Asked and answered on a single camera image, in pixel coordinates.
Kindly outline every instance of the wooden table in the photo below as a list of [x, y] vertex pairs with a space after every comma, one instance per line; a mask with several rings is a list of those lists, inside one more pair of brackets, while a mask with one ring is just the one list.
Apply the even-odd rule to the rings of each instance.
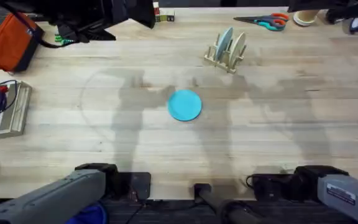
[[[254, 172], [329, 164], [358, 178], [358, 35], [340, 24], [283, 32], [234, 21], [285, 8], [176, 9], [149, 30], [127, 21], [116, 42], [39, 47], [25, 73], [33, 88], [25, 134], [0, 140], [0, 197], [18, 197], [87, 162], [152, 174], [152, 198], [191, 198], [210, 182], [246, 197]], [[247, 34], [237, 75], [203, 60], [218, 32]], [[54, 27], [42, 24], [53, 41]], [[10, 79], [0, 71], [0, 81]], [[174, 89], [192, 89], [201, 115], [167, 112]]]

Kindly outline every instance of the sticker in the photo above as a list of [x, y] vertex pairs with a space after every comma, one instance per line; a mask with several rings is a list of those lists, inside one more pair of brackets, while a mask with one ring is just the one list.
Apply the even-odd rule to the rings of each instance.
[[356, 205], [356, 195], [344, 190], [340, 187], [336, 187], [332, 184], [327, 184], [327, 193], [341, 199], [342, 201], [349, 203], [351, 205]]
[[30, 29], [27, 29], [27, 34], [29, 34], [30, 36], [32, 36], [32, 31]]

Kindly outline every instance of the orange pouch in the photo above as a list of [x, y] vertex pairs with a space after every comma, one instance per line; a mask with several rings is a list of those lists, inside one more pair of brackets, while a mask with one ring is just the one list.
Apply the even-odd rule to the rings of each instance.
[[[37, 36], [43, 36], [44, 31], [34, 21], [24, 14], [20, 15], [35, 30]], [[0, 25], [0, 69], [5, 72], [26, 70], [37, 46], [31, 31], [13, 14], [8, 14]]]

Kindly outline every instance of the scissor blade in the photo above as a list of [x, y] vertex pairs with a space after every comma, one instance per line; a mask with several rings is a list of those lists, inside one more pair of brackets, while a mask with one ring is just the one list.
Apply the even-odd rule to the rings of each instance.
[[253, 24], [257, 24], [258, 17], [235, 17], [234, 20], [241, 21], [241, 22], [250, 22]]

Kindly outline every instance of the small box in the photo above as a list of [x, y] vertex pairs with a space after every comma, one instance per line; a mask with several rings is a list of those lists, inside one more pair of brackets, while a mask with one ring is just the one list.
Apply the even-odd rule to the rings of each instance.
[[154, 14], [159, 15], [160, 14], [160, 8], [154, 8]]
[[161, 22], [168, 21], [168, 16], [167, 15], [160, 15], [160, 20], [161, 20]]
[[175, 22], [175, 16], [168, 15], [167, 16], [167, 21], [168, 22]]

